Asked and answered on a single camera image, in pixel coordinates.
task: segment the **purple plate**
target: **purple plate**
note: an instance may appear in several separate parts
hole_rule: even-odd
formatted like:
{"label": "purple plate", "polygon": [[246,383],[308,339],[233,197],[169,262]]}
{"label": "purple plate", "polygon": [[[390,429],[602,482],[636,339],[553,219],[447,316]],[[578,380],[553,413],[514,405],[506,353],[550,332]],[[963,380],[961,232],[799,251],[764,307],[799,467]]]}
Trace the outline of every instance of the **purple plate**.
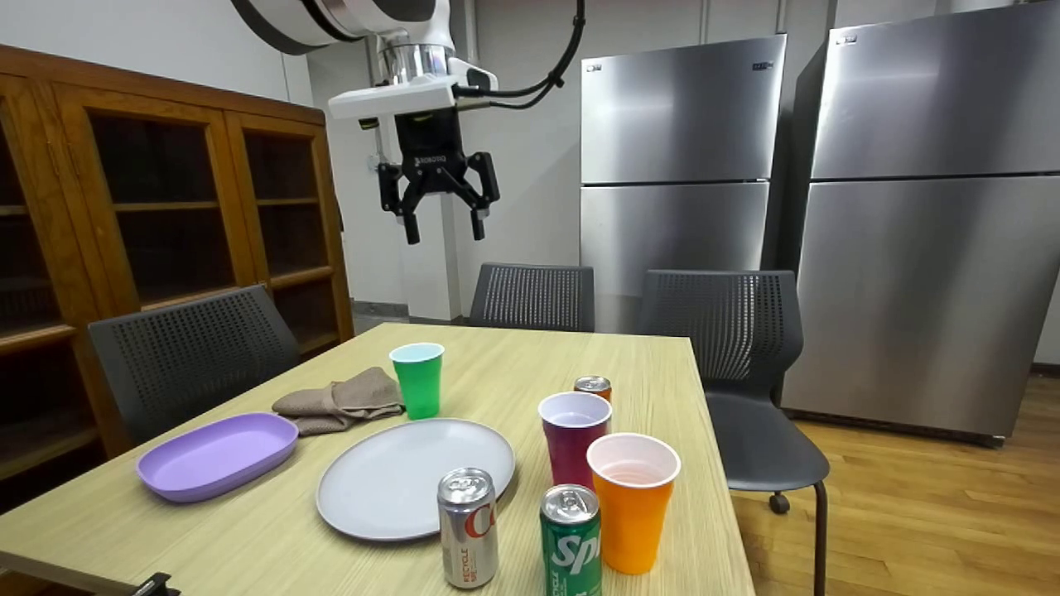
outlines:
{"label": "purple plate", "polygon": [[139,479],[163,500],[209,500],[265,470],[298,447],[298,427],[276,413],[238,413],[174,436],[139,456]]}

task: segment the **white plate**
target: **white plate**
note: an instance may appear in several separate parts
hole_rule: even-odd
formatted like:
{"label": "white plate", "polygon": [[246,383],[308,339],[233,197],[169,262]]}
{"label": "white plate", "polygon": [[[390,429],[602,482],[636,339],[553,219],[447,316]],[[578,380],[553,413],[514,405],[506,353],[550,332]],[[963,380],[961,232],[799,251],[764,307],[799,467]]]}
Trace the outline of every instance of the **white plate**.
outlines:
{"label": "white plate", "polygon": [[483,467],[496,498],[518,475],[509,444],[466,422],[413,422],[345,452],[317,487],[317,514],[358,539],[436,534],[436,479],[452,467]]}

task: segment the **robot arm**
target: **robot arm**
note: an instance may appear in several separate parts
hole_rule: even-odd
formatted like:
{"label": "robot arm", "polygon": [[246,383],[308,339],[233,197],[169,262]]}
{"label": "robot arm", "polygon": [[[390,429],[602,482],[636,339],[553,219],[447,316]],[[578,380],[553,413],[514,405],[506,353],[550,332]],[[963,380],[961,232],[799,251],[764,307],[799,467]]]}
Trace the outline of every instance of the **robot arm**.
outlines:
{"label": "robot arm", "polygon": [[403,223],[412,245],[421,242],[413,208],[432,191],[455,191],[469,208],[474,239],[479,216],[500,198],[490,154],[465,157],[462,108],[528,108],[560,87],[580,44],[583,0],[573,39],[553,74],[528,90],[496,90],[496,76],[465,62],[452,39],[452,0],[233,0],[241,20],[281,53],[312,53],[366,37],[383,39],[388,87],[351,90],[327,98],[334,120],[379,127],[382,208]]}

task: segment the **aluminum can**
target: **aluminum can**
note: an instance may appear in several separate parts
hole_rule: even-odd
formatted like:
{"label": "aluminum can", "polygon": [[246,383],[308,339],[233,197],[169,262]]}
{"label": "aluminum can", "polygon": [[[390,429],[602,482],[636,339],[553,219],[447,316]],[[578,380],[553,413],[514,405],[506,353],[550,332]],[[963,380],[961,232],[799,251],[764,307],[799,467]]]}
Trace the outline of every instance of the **aluminum can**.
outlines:
{"label": "aluminum can", "polygon": [[455,467],[436,479],[436,524],[445,581],[479,590],[496,573],[496,493],[479,467]]}
{"label": "aluminum can", "polygon": [[601,393],[602,401],[609,401],[609,376],[602,376],[602,373],[578,376],[573,391]]}
{"label": "aluminum can", "polygon": [[540,505],[543,594],[601,596],[601,500],[580,482],[556,482]]}

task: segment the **plastic cup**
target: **plastic cup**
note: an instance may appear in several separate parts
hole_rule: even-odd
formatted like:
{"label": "plastic cup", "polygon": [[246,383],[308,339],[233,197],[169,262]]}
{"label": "plastic cup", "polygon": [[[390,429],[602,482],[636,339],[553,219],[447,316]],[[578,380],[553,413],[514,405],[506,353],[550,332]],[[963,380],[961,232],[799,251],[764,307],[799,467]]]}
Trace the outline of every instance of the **plastic cup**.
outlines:
{"label": "plastic cup", "polygon": [[580,391],[550,393],[537,405],[550,444],[553,482],[592,487],[588,452],[605,435],[609,413],[609,401]]}
{"label": "plastic cup", "polygon": [[605,435],[589,444],[588,459],[601,498],[602,562],[626,577],[649,573],[658,555],[665,505],[681,456],[649,435]]}
{"label": "plastic cup", "polygon": [[440,344],[397,344],[390,364],[397,372],[401,405],[412,422],[440,410]]}

